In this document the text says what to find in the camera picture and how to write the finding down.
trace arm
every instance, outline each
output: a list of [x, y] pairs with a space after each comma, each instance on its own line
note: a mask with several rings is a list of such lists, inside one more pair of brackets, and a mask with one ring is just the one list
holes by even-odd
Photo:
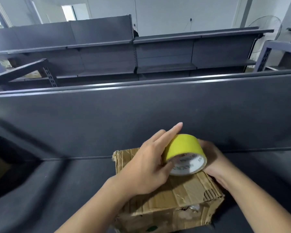
[[133, 159], [55, 233], [101, 233], [133, 196], [148, 194], [167, 181], [173, 163], [161, 165], [165, 147], [181, 130], [178, 123], [168, 132], [160, 130], [143, 143]]
[[291, 233], [291, 214], [236, 168], [212, 143], [200, 140], [210, 165], [204, 169], [227, 189], [255, 233]]

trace hand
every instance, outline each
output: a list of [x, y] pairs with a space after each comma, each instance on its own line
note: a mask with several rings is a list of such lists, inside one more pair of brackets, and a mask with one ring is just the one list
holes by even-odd
[[207, 165], [203, 171], [213, 176], [222, 187], [227, 189], [224, 180], [225, 177], [228, 176], [232, 170], [238, 170], [238, 168], [232, 164], [212, 142], [199, 139], [199, 144], [207, 157]]
[[161, 156], [182, 125], [178, 123], [168, 132], [159, 130], [142, 144], [132, 160], [118, 173], [132, 196], [151, 193], [167, 181], [174, 163], [168, 162], [163, 166]]

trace person's left hand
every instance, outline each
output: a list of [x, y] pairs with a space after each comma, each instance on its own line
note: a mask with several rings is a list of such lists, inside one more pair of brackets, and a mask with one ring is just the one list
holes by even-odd
[[163, 185], [174, 167], [173, 162], [161, 165], [161, 155], [182, 129], [178, 123], [169, 131], [159, 130], [145, 141], [132, 160], [118, 173], [122, 183], [126, 184], [132, 196], [148, 194]]

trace yellow tape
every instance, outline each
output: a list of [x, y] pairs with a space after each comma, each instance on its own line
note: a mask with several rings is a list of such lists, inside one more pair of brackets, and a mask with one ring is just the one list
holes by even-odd
[[198, 139], [188, 134], [178, 134], [163, 152], [163, 162], [178, 156], [170, 175], [184, 176], [199, 172], [207, 163], [207, 158]]

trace fan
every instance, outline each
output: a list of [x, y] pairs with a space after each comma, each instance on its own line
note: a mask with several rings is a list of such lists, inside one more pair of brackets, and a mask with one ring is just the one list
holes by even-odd
[[264, 36], [257, 40], [254, 45], [251, 59], [257, 60], [259, 57], [259, 53], [262, 50], [264, 42], [267, 40], [277, 40], [281, 33], [282, 24], [278, 17], [274, 15], [266, 15], [264, 17], [258, 18], [257, 20], [253, 21], [249, 24], [248, 27], [259, 27], [259, 29], [273, 29], [273, 33], [264, 33]]

